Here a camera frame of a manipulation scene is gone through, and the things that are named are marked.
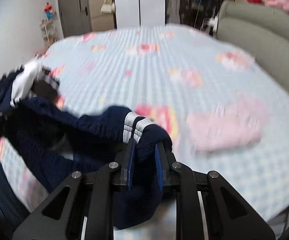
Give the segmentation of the navy white-striped shorts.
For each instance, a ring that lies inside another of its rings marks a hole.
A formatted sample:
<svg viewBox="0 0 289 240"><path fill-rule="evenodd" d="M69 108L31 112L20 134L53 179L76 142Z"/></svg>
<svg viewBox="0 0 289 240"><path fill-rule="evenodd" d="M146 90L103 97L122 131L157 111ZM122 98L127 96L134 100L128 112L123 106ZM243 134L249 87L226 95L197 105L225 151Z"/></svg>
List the navy white-striped shorts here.
<svg viewBox="0 0 289 240"><path fill-rule="evenodd" d="M162 199L155 148L161 142L171 150L172 140L162 127L127 107L76 117L43 98L23 100L7 119L3 136L48 192L74 171L95 172L114 161L122 145L134 139L131 188L115 194L115 227L126 229L151 219Z"/></svg>

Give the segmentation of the pile of dark clothes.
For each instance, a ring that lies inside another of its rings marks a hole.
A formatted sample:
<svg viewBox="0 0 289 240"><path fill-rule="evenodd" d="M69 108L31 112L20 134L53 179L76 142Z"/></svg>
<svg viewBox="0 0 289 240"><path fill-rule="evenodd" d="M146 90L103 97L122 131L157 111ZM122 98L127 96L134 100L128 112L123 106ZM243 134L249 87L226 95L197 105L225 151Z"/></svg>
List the pile of dark clothes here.
<svg viewBox="0 0 289 240"><path fill-rule="evenodd" d="M0 78L0 109L15 108L26 99L38 97L57 102L60 81L38 60L22 64Z"/></svg>

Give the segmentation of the folded pink cartoon garment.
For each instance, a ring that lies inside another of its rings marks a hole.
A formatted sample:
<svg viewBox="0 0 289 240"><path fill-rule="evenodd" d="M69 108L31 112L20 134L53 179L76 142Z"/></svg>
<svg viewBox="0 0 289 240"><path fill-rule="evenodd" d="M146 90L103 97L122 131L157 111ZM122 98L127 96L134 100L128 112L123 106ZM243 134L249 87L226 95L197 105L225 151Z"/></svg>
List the folded pink cartoon garment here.
<svg viewBox="0 0 289 240"><path fill-rule="evenodd" d="M261 101L240 98L210 112L191 112L186 123L196 151L218 152L258 143L269 117L270 112Z"/></svg>

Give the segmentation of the blue checkered cartoon blanket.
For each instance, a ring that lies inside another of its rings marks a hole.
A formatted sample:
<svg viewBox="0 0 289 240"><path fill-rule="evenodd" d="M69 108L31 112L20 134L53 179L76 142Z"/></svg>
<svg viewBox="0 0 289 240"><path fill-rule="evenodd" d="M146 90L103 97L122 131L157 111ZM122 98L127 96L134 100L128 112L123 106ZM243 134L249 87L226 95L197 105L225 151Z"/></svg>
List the blue checkered cartoon blanket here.
<svg viewBox="0 0 289 240"><path fill-rule="evenodd" d="M289 94L239 47L169 24L67 37L41 62L60 80L60 109L81 116L128 107L168 132L178 161L219 171L265 220L289 206ZM240 98L257 99L269 110L261 140L196 151L188 114Z"/></svg>

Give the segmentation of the white toy shelf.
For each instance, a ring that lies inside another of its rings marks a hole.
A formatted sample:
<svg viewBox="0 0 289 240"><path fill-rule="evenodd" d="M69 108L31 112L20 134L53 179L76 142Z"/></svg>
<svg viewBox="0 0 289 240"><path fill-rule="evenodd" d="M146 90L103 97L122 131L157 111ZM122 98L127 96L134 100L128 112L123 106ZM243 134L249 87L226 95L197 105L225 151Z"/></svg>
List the white toy shelf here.
<svg viewBox="0 0 289 240"><path fill-rule="evenodd" d="M46 48L57 42L57 30L53 20L42 20L40 30Z"/></svg>

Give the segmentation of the red blue plush toy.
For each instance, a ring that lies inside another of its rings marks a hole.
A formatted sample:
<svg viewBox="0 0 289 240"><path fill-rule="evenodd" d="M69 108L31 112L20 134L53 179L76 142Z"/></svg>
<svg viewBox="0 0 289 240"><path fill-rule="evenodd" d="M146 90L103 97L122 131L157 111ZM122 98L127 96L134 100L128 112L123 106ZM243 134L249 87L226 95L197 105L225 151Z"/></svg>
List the red blue plush toy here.
<svg viewBox="0 0 289 240"><path fill-rule="evenodd" d="M49 2L46 3L44 12L48 20L52 19L56 15L54 7Z"/></svg>

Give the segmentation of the beige cabinet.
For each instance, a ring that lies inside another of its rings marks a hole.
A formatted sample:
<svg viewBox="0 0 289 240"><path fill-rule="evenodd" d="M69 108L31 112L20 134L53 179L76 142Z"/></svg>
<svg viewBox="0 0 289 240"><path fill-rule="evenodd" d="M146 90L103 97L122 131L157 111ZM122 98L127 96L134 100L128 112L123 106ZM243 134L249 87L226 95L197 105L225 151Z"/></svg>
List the beige cabinet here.
<svg viewBox="0 0 289 240"><path fill-rule="evenodd" d="M105 0L89 0L90 22L93 32L115 29L112 13L103 13L101 8Z"/></svg>

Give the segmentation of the grey room door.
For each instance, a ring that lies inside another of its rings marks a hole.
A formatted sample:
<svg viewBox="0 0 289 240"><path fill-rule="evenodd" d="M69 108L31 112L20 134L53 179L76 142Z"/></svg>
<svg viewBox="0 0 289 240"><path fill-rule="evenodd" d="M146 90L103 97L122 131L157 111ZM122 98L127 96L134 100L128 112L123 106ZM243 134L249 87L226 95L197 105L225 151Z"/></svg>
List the grey room door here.
<svg viewBox="0 0 289 240"><path fill-rule="evenodd" d="M89 0L58 0L58 11L64 37L92 31Z"/></svg>

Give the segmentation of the white handbag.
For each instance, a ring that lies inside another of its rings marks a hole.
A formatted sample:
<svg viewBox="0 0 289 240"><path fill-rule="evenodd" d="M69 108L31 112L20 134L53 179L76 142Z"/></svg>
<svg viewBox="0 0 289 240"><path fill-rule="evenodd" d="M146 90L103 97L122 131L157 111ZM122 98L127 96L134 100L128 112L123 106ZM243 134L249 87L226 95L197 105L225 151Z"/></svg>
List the white handbag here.
<svg viewBox="0 0 289 240"><path fill-rule="evenodd" d="M104 0L100 12L104 14L112 13L112 0Z"/></svg>

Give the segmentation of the white wardrobe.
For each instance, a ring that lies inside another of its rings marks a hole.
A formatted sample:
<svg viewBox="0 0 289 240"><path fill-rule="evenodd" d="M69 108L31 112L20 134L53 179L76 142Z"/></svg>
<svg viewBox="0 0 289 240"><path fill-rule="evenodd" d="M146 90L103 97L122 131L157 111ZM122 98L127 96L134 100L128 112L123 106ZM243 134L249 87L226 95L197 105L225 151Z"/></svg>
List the white wardrobe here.
<svg viewBox="0 0 289 240"><path fill-rule="evenodd" d="M166 0L115 0L118 29L165 25Z"/></svg>

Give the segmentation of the grey padded headboard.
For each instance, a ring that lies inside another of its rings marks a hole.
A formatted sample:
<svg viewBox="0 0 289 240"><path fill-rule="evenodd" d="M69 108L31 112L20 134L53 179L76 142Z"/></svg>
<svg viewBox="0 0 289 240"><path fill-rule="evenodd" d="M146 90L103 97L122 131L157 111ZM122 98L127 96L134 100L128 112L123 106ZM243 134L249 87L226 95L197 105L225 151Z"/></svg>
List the grey padded headboard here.
<svg viewBox="0 0 289 240"><path fill-rule="evenodd" d="M251 54L289 93L288 14L272 7L225 0L215 37Z"/></svg>

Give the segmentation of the white power strip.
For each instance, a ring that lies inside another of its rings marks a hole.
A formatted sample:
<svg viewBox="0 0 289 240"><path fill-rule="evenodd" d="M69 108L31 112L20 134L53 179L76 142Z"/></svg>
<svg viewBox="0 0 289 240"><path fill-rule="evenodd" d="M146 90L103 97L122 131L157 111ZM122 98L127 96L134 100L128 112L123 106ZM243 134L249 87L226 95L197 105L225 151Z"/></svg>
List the white power strip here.
<svg viewBox="0 0 289 240"><path fill-rule="evenodd" d="M210 27L213 32L216 32L218 27L218 16L215 16L213 18L207 18L206 25Z"/></svg>

